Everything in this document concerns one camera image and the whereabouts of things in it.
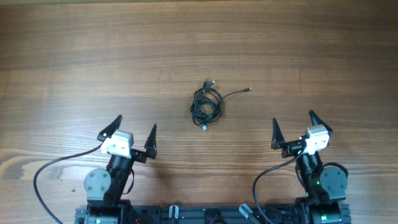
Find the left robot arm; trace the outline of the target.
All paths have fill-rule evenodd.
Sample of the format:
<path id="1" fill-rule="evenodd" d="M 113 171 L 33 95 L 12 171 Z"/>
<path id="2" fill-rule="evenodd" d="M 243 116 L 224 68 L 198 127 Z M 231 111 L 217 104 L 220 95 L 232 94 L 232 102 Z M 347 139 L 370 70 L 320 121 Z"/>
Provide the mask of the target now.
<path id="1" fill-rule="evenodd" d="M 140 215 L 133 209 L 130 200 L 123 200 L 124 189 L 130 175 L 134 175 L 135 162 L 145 164 L 147 159 L 157 156 L 156 132 L 152 130 L 144 144 L 144 151 L 134 149 L 133 134 L 120 129 L 122 116 L 99 132 L 97 140 L 103 154 L 110 154 L 108 165 L 104 169 L 94 169 L 85 177 L 84 188 L 87 192 L 85 210 L 77 211 L 75 223 L 141 223 Z"/>

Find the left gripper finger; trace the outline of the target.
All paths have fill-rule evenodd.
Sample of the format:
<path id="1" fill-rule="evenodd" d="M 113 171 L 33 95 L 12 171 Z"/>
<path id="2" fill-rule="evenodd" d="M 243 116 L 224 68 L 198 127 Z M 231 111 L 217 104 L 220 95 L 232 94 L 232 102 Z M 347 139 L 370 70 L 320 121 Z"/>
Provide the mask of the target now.
<path id="1" fill-rule="evenodd" d="M 146 150 L 146 156 L 150 159 L 155 159 L 157 156 L 156 132 L 157 132 L 157 125 L 154 124 L 147 138 L 147 141 L 144 144 L 144 148 Z"/>
<path id="2" fill-rule="evenodd" d="M 122 119 L 123 116 L 120 114 L 111 124 L 98 133 L 97 140 L 105 141 L 106 138 L 110 138 L 119 129 Z"/>

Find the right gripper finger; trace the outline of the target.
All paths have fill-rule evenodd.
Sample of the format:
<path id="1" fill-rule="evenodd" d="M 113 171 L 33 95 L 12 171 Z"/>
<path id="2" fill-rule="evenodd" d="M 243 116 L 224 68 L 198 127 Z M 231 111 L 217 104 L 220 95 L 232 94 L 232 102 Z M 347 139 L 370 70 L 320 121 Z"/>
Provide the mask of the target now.
<path id="1" fill-rule="evenodd" d="M 322 119 L 320 119 L 319 116 L 314 112 L 314 110 L 310 110 L 308 114 L 310 115 L 311 122 L 314 126 L 323 125 L 328 131 L 328 134 L 333 133 L 333 130 L 329 127 L 329 125 L 327 125 Z"/>
<path id="2" fill-rule="evenodd" d="M 285 139 L 280 130 L 280 126 L 275 118 L 272 119 L 272 141 L 271 148 L 273 150 L 282 149 L 285 146 Z"/>

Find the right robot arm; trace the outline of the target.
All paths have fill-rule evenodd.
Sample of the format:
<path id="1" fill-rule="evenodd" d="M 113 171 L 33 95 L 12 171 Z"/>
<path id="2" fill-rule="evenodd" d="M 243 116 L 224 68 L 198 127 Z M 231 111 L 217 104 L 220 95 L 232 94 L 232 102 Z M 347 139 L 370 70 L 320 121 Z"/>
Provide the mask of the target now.
<path id="1" fill-rule="evenodd" d="M 306 196 L 295 200 L 297 223 L 351 223 L 349 205 L 344 204 L 348 170 L 339 163 L 324 163 L 319 152 L 329 146 L 333 130 L 310 110 L 312 126 L 295 141 L 285 141 L 276 119 L 272 120 L 272 149 L 292 157 Z"/>

